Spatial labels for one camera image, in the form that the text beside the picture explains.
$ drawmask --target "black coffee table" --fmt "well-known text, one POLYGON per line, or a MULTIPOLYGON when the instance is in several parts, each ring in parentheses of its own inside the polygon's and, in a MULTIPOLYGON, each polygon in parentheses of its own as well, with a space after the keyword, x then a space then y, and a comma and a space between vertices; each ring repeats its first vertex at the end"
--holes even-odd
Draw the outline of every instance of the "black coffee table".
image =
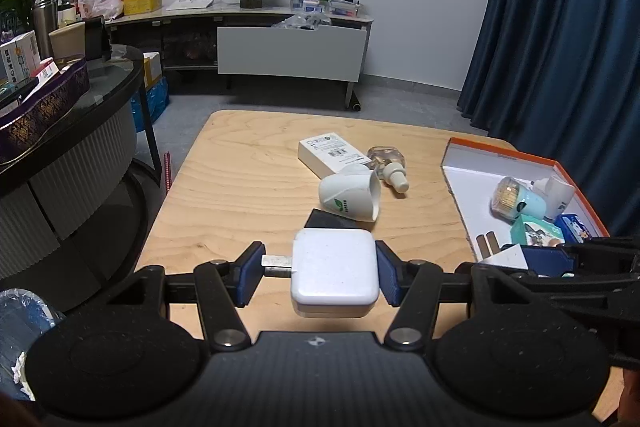
POLYGON ((158 187, 162 179, 143 63, 142 52, 124 45, 113 45, 108 61, 89 61, 89 91, 28 153, 0 166, 0 289, 27 288, 68 311, 135 266, 148 206, 134 174, 158 187), (133 158, 136 93, 153 167, 133 158), (105 205, 123 197, 134 212, 114 225, 105 205), (117 245, 100 257, 111 237, 117 245))

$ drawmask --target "tv stand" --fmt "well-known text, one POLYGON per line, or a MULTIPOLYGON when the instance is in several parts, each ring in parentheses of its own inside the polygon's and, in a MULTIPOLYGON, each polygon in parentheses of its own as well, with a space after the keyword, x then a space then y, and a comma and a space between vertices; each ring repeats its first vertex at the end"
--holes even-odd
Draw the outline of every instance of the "tv stand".
POLYGON ((160 52, 164 71, 216 70, 227 80, 234 74, 340 80, 345 107, 360 110, 353 87, 364 67, 373 19, 331 16, 332 26, 317 30, 271 27, 292 14, 285 7, 213 5, 159 9, 106 25, 114 43, 160 52))

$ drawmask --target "white pump cap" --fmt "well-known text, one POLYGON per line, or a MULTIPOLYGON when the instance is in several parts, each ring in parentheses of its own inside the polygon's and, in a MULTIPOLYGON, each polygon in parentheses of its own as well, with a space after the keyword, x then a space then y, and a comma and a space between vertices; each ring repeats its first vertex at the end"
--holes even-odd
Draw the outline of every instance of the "white pump cap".
POLYGON ((382 170, 382 177, 396 192, 404 194, 409 190, 409 182, 406 179, 406 169, 398 162, 391 162, 385 165, 382 170))

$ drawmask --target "curtain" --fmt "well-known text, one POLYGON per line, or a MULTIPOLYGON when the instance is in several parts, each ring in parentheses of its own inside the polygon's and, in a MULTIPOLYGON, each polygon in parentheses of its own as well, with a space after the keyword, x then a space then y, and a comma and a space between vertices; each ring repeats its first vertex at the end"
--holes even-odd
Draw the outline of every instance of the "curtain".
POLYGON ((489 0, 458 108, 640 233, 639 78, 640 0, 489 0))

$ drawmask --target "clear bottle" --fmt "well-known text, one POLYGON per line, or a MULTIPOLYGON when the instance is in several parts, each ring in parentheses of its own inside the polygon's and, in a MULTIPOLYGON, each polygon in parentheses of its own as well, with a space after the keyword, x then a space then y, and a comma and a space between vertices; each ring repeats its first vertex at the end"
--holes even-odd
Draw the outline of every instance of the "clear bottle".
POLYGON ((369 168, 374 170, 378 178, 391 185, 400 194, 409 190, 406 180, 406 163, 404 156, 395 147, 372 147, 367 152, 371 158, 369 168))

